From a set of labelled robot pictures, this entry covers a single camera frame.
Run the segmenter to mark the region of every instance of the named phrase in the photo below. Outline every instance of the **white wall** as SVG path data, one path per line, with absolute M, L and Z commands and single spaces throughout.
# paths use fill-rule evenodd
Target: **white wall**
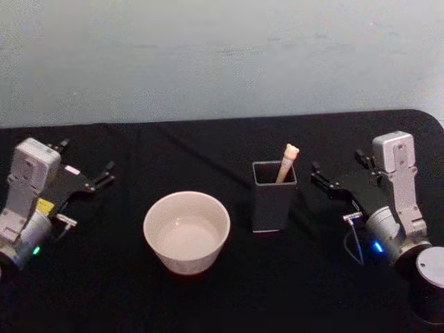
M 442 0 L 2 0 L 0 126 L 418 108 Z

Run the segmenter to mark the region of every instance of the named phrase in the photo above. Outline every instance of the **black pen holder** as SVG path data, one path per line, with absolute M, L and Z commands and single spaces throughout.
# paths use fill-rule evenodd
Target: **black pen holder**
M 281 161 L 253 162 L 253 232 L 283 230 L 287 226 L 296 175 L 291 166 L 284 182 L 276 184 Z

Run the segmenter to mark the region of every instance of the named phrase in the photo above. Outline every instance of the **white ceramic bowl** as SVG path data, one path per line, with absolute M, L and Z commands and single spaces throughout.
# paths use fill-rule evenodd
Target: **white ceramic bowl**
M 229 232 L 227 209 L 212 196 L 194 191 L 165 196 L 144 221 L 149 246 L 170 271 L 181 275 L 208 269 Z

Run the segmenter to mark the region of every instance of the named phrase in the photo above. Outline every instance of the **white cylinder cap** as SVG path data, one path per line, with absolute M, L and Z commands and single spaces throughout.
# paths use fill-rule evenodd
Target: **white cylinder cap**
M 288 158 L 290 160 L 295 160 L 299 154 L 299 149 L 297 149 L 292 144 L 287 144 L 287 147 L 285 148 L 284 156 L 285 158 Z

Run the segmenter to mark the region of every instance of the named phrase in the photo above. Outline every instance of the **black tablecloth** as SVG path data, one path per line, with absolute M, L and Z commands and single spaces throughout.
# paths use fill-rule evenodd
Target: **black tablecloth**
M 313 160 L 331 175 L 358 169 L 355 149 L 371 152 L 374 137 L 394 130 L 415 137 L 418 202 L 432 243 L 444 245 L 444 135 L 423 112 L 0 130 L 0 202 L 12 151 L 30 136 L 72 139 L 64 162 L 89 176 L 117 164 L 112 187 L 65 210 L 78 227 L 0 286 L 2 332 L 442 329 L 410 312 L 409 284 L 391 267 L 348 257 L 341 216 L 352 209 L 310 184 Z M 249 226 L 251 163 L 280 159 L 287 142 L 301 150 L 293 214 L 285 231 L 259 236 Z M 216 197 L 232 220 L 219 258 L 198 279 L 169 273 L 142 232 L 148 208 L 182 190 Z

